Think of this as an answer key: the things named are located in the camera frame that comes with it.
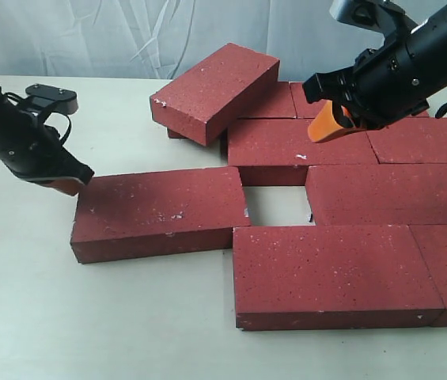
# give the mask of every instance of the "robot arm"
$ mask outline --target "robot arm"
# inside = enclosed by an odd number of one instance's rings
[[[94,172],[63,147],[71,125],[60,137],[45,121],[52,113],[75,113],[77,94],[46,85],[32,85],[26,93],[23,99],[0,87],[0,160],[23,181],[75,196]]]
[[[447,87],[447,5],[417,25],[387,0],[336,0],[339,22],[380,32],[384,44],[367,49],[353,66],[317,73],[303,85],[306,99],[325,99],[309,126],[312,141],[379,130],[429,108],[427,98]],[[447,113],[447,104],[436,117]]]

